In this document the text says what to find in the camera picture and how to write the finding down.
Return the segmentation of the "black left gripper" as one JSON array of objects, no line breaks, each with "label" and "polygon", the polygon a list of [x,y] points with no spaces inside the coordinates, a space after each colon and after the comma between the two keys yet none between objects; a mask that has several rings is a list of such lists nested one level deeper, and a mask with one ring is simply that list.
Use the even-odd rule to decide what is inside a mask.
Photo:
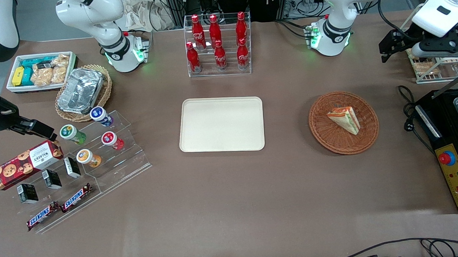
[{"label": "black left gripper", "polygon": [[443,37],[432,35],[422,28],[408,29],[408,35],[405,33],[405,30],[398,31],[397,29],[392,29],[390,36],[391,40],[382,40],[379,43],[382,63],[386,63],[392,55],[404,52],[410,46],[415,45],[417,39],[412,39],[412,37],[421,39],[419,45],[424,48],[458,46],[458,27],[453,27]]}]

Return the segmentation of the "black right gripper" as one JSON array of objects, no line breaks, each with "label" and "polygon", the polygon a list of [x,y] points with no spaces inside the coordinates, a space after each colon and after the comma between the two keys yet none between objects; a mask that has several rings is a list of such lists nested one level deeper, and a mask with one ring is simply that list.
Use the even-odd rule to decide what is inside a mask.
[{"label": "black right gripper", "polygon": [[21,120],[18,107],[0,96],[0,131],[4,130],[23,131],[52,142],[57,138],[54,128],[35,119]]}]

